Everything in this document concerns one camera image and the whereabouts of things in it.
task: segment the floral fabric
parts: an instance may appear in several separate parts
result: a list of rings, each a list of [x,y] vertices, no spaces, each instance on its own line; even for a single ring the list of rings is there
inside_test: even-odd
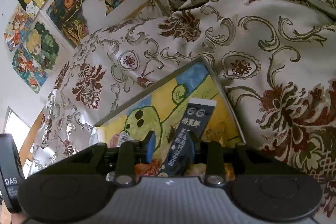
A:
[[[335,18],[336,0],[188,0],[176,12],[149,0],[137,18],[85,37],[65,64],[35,167],[92,144],[96,122],[202,55],[247,143],[313,176],[323,189],[315,218],[335,223]],[[139,168],[151,174],[156,164]]]

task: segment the black tube package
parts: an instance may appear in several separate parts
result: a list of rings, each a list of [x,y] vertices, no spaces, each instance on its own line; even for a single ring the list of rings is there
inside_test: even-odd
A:
[[[189,132],[193,132],[198,140],[201,139],[216,104],[215,100],[199,98],[189,100],[167,157],[159,170],[159,177],[184,175],[189,163],[194,160],[194,143]]]

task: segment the gray gripper base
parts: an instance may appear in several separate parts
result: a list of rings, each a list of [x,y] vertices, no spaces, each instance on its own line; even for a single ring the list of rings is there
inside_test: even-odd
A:
[[[38,224],[34,220],[26,224]],[[143,177],[120,188],[99,213],[77,224],[266,224],[238,209],[226,192],[198,178]],[[316,224],[305,219],[295,224]]]

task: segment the cartoon character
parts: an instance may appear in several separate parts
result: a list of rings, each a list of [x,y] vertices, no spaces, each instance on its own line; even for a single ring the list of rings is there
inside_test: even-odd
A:
[[[13,23],[12,23],[14,35],[13,35],[13,37],[11,39],[11,42],[10,42],[11,47],[14,48],[16,45],[19,45],[19,43],[20,43],[20,31],[25,28],[26,20],[27,20],[27,18],[26,18],[25,15],[17,14],[14,17],[14,20],[13,20]]]
[[[37,22],[26,43],[26,49],[31,53],[43,70],[53,69],[58,56],[59,46],[43,25]]]
[[[143,140],[150,130],[155,132],[155,146],[162,136],[160,117],[153,106],[145,106],[133,110],[125,122],[125,130],[131,137]]]
[[[19,58],[17,59],[17,70],[24,73],[27,73],[28,71],[30,73],[37,71],[33,62],[31,60],[27,60],[21,50],[19,50]]]

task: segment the white wall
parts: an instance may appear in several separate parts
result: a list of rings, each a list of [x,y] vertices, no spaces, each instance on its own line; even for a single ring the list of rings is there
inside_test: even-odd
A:
[[[40,17],[40,20],[41,18],[45,20],[44,23],[46,23],[46,28],[49,28],[52,34],[54,34],[60,48],[63,45],[62,52],[68,52],[68,56],[63,56],[63,58],[70,58],[72,56],[73,49],[64,40],[62,34],[56,29],[53,22],[44,12],[50,6],[52,1],[53,0],[46,1],[38,16]],[[90,13],[90,3],[92,1],[93,0],[85,0],[83,3],[84,12]],[[93,20],[92,22],[94,22],[95,25],[92,27],[89,26],[90,32],[94,31],[93,29],[95,28],[108,27],[112,24],[119,23],[145,1],[147,0],[126,0],[107,17]],[[0,133],[4,130],[3,127],[8,107],[10,107],[29,127],[32,126],[36,117],[46,103],[48,94],[51,92],[58,72],[61,69],[58,68],[54,71],[53,75],[48,77],[38,94],[26,85],[19,75],[13,70],[13,53],[9,52],[2,34],[16,4],[17,0],[0,0],[0,68],[2,70],[2,81],[0,85]]]
[[[0,132],[4,130],[7,108],[10,107],[31,127],[37,115],[44,106],[46,94],[53,85],[52,79],[47,79],[37,95],[26,85],[12,68],[13,53],[10,53],[4,41],[3,33],[10,19],[17,0],[0,0],[0,67],[2,81],[0,85]]]

